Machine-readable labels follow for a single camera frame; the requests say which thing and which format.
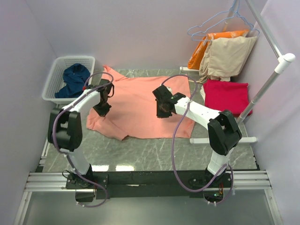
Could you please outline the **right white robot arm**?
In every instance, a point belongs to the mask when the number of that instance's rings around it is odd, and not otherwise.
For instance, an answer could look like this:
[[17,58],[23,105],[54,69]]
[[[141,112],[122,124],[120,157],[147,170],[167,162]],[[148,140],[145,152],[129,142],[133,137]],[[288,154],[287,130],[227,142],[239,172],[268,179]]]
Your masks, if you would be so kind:
[[172,94],[161,85],[153,91],[157,103],[157,117],[168,118],[182,115],[208,130],[209,144],[213,152],[207,166],[206,183],[216,187],[222,182],[222,175],[229,162],[232,150],[242,138],[235,117],[229,110],[218,111],[192,101],[181,93]]

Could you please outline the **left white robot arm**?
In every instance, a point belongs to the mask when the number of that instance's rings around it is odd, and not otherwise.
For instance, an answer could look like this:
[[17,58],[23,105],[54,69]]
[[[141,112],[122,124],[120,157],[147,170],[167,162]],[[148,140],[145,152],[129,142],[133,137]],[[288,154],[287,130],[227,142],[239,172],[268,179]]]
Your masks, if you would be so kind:
[[111,106],[109,94],[114,92],[111,81],[103,79],[98,86],[89,85],[83,93],[67,106],[53,108],[50,113],[48,142],[63,154],[77,176],[77,183],[82,188],[89,188],[94,182],[91,164],[80,149],[83,140],[82,117],[91,109],[100,117],[105,117]]

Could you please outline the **pink t-shirt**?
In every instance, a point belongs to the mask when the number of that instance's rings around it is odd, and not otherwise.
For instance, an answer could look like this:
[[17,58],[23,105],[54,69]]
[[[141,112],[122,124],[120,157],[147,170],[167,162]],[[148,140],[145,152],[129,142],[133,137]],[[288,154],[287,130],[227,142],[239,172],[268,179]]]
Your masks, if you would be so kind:
[[104,71],[104,79],[109,79],[109,74],[114,78],[114,95],[108,99],[111,108],[105,117],[91,109],[87,116],[87,129],[119,141],[128,136],[139,139],[172,138],[181,116],[174,114],[169,118],[158,118],[152,92],[165,81],[173,93],[179,92],[189,97],[186,77],[178,76],[170,80],[165,76],[127,78],[109,66],[104,66]]

